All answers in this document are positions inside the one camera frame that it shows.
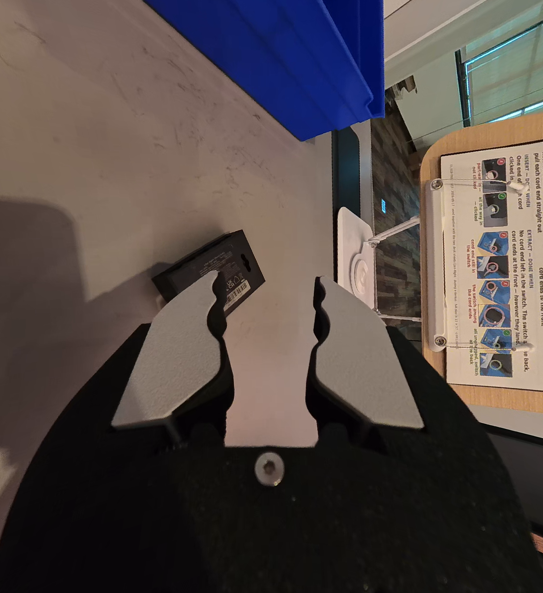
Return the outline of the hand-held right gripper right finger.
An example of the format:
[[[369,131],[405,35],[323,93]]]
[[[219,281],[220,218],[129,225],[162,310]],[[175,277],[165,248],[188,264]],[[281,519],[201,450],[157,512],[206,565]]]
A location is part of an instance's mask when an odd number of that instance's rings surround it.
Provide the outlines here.
[[[318,438],[336,425],[354,445],[379,445],[379,428],[422,431],[424,421],[380,317],[330,278],[315,279],[316,344],[306,407]]]

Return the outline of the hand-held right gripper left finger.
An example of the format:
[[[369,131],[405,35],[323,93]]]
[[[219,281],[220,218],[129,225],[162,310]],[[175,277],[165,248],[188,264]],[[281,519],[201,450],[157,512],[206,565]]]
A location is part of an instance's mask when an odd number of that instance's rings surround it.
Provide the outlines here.
[[[235,386],[228,350],[223,276],[203,276],[155,316],[114,413],[114,429],[164,426],[176,444],[194,427],[226,436]]]

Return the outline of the black network switch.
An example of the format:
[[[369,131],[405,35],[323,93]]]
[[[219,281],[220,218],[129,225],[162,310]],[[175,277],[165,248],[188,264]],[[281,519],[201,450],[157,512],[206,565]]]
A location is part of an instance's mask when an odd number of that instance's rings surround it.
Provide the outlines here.
[[[152,278],[165,302],[209,272],[221,273],[225,282],[225,316],[265,283],[261,268],[244,231],[223,234],[173,263]]]

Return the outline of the blue plastic bin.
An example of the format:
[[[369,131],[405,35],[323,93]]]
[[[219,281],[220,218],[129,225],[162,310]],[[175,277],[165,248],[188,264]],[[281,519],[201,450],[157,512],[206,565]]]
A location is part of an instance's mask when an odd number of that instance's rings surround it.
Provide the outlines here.
[[[146,1],[300,141],[385,116],[383,1]]]

